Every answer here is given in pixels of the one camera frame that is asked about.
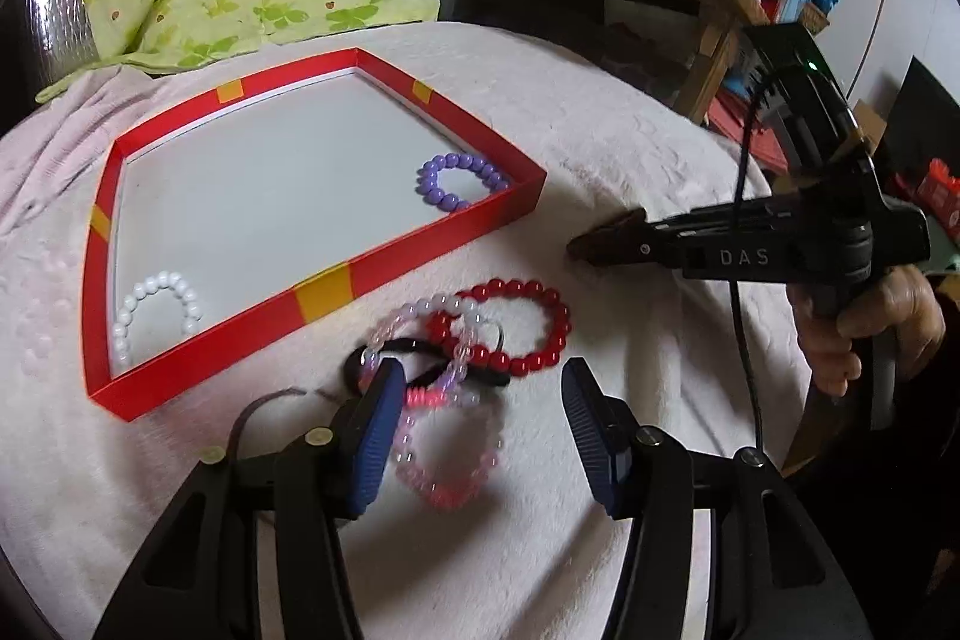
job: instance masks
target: bed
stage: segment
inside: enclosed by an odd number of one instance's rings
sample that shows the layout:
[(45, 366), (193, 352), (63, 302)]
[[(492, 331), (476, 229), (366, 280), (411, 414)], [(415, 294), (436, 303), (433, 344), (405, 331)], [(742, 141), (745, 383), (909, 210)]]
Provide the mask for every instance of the bed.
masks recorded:
[[(363, 47), (432, 86), (547, 170), (539, 207), (292, 333), (133, 423), (85, 396), (78, 339), (89, 210), (109, 140), (158, 109), (245, 73)], [(653, 218), (728, 200), (736, 150), (563, 49), (459, 23), (354, 31), (150, 80), (90, 73), (0, 140), (0, 548), (64, 640), (86, 640), (112, 590), (200, 448), (226, 441), (251, 400), (300, 386), (343, 396), (339, 368), (385, 311), (489, 277), (536, 277), (563, 292), (606, 393), (688, 448), (730, 456), (752, 444), (726, 286), (659, 268), (570, 263), (571, 237), (626, 207)], [(766, 193), (752, 165), (748, 191)], [(782, 463), (809, 371), (780, 286), (744, 285), (767, 450)], [(539, 333), (501, 314), (505, 348)], [(388, 468), (380, 496), (341, 533), (366, 637), (599, 637), (629, 527), (593, 504), (560, 405), (560, 367), (504, 393), (503, 462), (483, 495), (429, 509)], [(317, 395), (278, 400), (248, 424), (241, 455), (280, 448), (328, 421)], [(709, 535), (698, 518), (685, 632), (702, 636)], [(269, 528), (262, 530), (269, 542)], [(269, 569), (270, 546), (263, 566)], [(261, 586), (264, 637), (282, 637)]]

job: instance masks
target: bracelet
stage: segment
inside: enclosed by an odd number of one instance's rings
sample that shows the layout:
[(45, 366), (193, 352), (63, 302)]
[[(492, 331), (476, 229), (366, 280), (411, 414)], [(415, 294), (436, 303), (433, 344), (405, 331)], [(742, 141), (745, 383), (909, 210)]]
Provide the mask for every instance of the bracelet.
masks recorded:
[(445, 213), (466, 210), (470, 203), (467, 199), (460, 199), (457, 194), (445, 193), (439, 186), (437, 177), (444, 169), (470, 170), (483, 180), (483, 184), (493, 193), (510, 188), (510, 183), (496, 170), (496, 167), (479, 155), (469, 153), (435, 155), (424, 163), (419, 172), (416, 172), (419, 175), (416, 178), (416, 192), (424, 196), (427, 204), (434, 204)]
[(380, 319), (367, 345), (360, 352), (361, 376), (358, 386), (361, 391), (366, 391), (380, 365), (380, 353), (387, 349), (388, 340), (404, 324), (438, 313), (462, 317), (463, 330), (457, 344), (450, 352), (450, 363), (438, 379), (439, 386), (435, 389), (422, 387), (406, 389), (405, 415), (401, 417), (391, 448), (392, 458), (397, 465), (397, 477), (436, 509), (458, 509), (475, 497), (488, 480), (491, 469), (496, 466), (499, 458), (496, 451), (503, 446), (503, 440), (499, 435), (502, 425), (499, 428), (496, 427), (496, 417), (491, 415), (488, 421), (488, 437), (493, 438), (493, 434), (496, 434), (496, 440), (487, 443), (479, 463), (470, 471), (467, 480), (453, 483), (453, 485), (442, 485), (416, 463), (411, 429), (418, 420), (416, 418), (418, 411), (451, 407), (473, 410), (480, 407), (481, 397), (478, 393), (456, 389), (456, 386), (467, 377), (467, 365), (472, 357), (472, 346), (477, 342), (480, 316), (476, 310), (477, 304), (472, 298), (447, 293), (437, 293), (429, 299), (408, 302), (393, 310), (384, 319)]
[(197, 302), (197, 292), (184, 280), (184, 276), (179, 272), (162, 271), (155, 277), (147, 277), (133, 286), (133, 293), (123, 297), (123, 307), (117, 311), (117, 319), (113, 324), (113, 358), (121, 370), (130, 368), (130, 340), (127, 335), (128, 327), (133, 323), (134, 311), (147, 296), (164, 289), (171, 290), (184, 303), (184, 322), (181, 323), (184, 336), (195, 335), (200, 330), (198, 321), (203, 317), (203, 311)]
[(461, 509), (474, 499), (483, 488), (490, 473), (500, 461), (503, 448), (503, 405), (493, 391), (486, 392), (486, 400), (479, 394), (469, 401), (459, 401), (456, 407), (465, 408), (467, 415), (482, 414), (486, 411), (486, 441), (474, 467), (462, 480), (443, 483), (435, 474), (422, 467), (416, 460), (412, 429), (416, 424), (416, 415), (408, 410), (400, 415), (400, 424), (392, 444), (392, 460), (397, 465), (397, 477), (414, 490), (429, 506), (438, 510)]
[[(347, 356), (343, 365), (344, 385), (347, 391), (353, 396), (360, 396), (360, 354), (365, 348), (361, 345)], [(410, 338), (409, 336), (400, 336), (395, 339), (388, 339), (383, 343), (382, 352), (410, 354), (416, 353), (424, 356), (432, 356), (437, 359), (443, 359), (445, 353), (440, 345), (435, 345), (427, 339)], [(441, 365), (431, 366), (429, 369), (421, 372), (411, 381), (408, 381), (409, 389), (429, 389), (437, 381), (440, 373), (446, 367), (446, 362)], [(467, 365), (467, 378), (481, 386), (503, 387), (510, 384), (510, 375), (507, 372), (496, 372), (488, 367), (478, 367), (476, 365)]]
[(373, 381), (373, 375), (380, 367), (380, 351), (384, 343), (394, 336), (396, 330), (405, 323), (410, 323), (421, 317), (434, 313), (445, 313), (450, 316), (463, 316), (464, 328), (460, 333), (459, 344), (451, 353), (450, 363), (440, 375), (439, 391), (448, 391), (467, 377), (467, 363), (472, 354), (472, 346), (477, 342), (477, 328), (480, 325), (480, 316), (476, 311), (477, 304), (469, 298), (462, 298), (447, 293), (435, 293), (429, 299), (418, 299), (416, 302), (407, 302), (402, 307), (393, 310), (386, 317), (380, 319), (373, 329), (367, 346), (360, 353), (361, 376), (359, 386), (366, 391)]
[[(570, 307), (560, 301), (560, 292), (549, 287), (539, 280), (510, 280), (504, 283), (498, 277), (487, 283), (473, 286), (470, 290), (460, 290), (457, 295), (462, 299), (474, 299), (485, 302), (488, 299), (503, 296), (508, 299), (525, 298), (538, 302), (547, 314), (552, 316), (552, 326), (549, 335), (544, 341), (544, 349), (528, 353), (522, 357), (510, 357), (500, 346), (491, 352), (486, 346), (473, 345), (470, 363), (480, 367), (490, 367), (497, 372), (509, 371), (515, 378), (526, 377), (530, 372), (539, 372), (544, 367), (556, 366), (560, 363), (560, 353), (566, 347), (566, 336), (573, 331), (570, 322)], [(431, 342), (443, 345), (445, 353), (451, 355), (456, 350), (460, 340), (451, 335), (450, 325), (456, 316), (448, 313), (435, 313), (427, 324), (428, 338)]]

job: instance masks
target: red bead bracelet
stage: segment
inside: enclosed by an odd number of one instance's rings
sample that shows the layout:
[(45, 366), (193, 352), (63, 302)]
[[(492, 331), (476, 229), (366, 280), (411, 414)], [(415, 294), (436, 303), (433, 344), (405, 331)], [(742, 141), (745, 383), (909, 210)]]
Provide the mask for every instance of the red bead bracelet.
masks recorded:
[[(461, 298), (468, 296), (478, 302), (485, 302), (494, 297), (503, 296), (508, 299), (530, 299), (539, 303), (547, 314), (552, 316), (552, 326), (547, 335), (544, 349), (529, 353), (523, 357), (510, 357), (502, 350), (491, 352), (484, 345), (474, 345), (470, 363), (474, 366), (488, 366), (497, 372), (510, 372), (515, 378), (526, 377), (530, 372), (539, 372), (544, 367), (556, 366), (560, 363), (560, 352), (566, 347), (566, 335), (573, 331), (570, 323), (570, 307), (560, 301), (560, 292), (553, 287), (544, 288), (539, 280), (510, 280), (503, 282), (494, 277), (488, 283), (473, 286), (470, 290), (458, 290)], [(453, 317), (447, 313), (433, 314), (427, 322), (427, 335), (431, 342), (443, 345), (446, 354), (452, 356), (458, 339), (450, 333), (450, 324)]]

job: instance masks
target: white bead bracelet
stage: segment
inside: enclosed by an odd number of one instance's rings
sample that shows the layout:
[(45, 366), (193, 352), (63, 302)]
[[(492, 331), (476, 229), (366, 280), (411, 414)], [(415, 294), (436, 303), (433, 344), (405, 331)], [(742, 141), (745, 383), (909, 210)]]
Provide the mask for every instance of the white bead bracelet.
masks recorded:
[(116, 322), (112, 328), (113, 358), (120, 371), (130, 368), (130, 340), (128, 327), (133, 323), (133, 311), (147, 296), (152, 296), (159, 290), (169, 289), (173, 295), (184, 304), (184, 322), (181, 323), (181, 333), (184, 338), (195, 335), (200, 330), (198, 321), (203, 317), (203, 311), (197, 302), (197, 292), (184, 280), (179, 272), (162, 271), (155, 277), (147, 277), (142, 283), (133, 286), (133, 293), (123, 297), (123, 307), (117, 313)]

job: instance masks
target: finger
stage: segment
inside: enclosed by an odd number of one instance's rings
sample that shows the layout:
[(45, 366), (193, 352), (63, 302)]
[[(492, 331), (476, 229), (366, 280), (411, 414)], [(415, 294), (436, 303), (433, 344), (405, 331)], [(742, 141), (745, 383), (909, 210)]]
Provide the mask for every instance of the finger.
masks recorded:
[(841, 336), (832, 320), (804, 319), (797, 321), (797, 341), (804, 353), (849, 353), (853, 342)]
[(818, 389), (827, 393), (828, 389), (834, 386), (856, 380), (862, 371), (860, 357), (856, 353), (845, 353), (842, 356), (833, 353), (808, 353), (805, 357), (813, 373), (814, 383)]
[(944, 316), (936, 300), (933, 307), (924, 307), (920, 314), (896, 329), (898, 360), (896, 368), (906, 380), (917, 376), (933, 358), (944, 333)]
[(837, 330), (851, 339), (878, 335), (915, 314), (917, 290), (908, 268), (897, 266), (842, 311), (837, 317)]
[(797, 314), (810, 316), (813, 312), (813, 300), (803, 286), (789, 283), (786, 287), (786, 299)]
[(846, 380), (829, 381), (813, 375), (811, 378), (814, 386), (822, 390), (827, 396), (846, 396), (847, 389), (850, 386)]

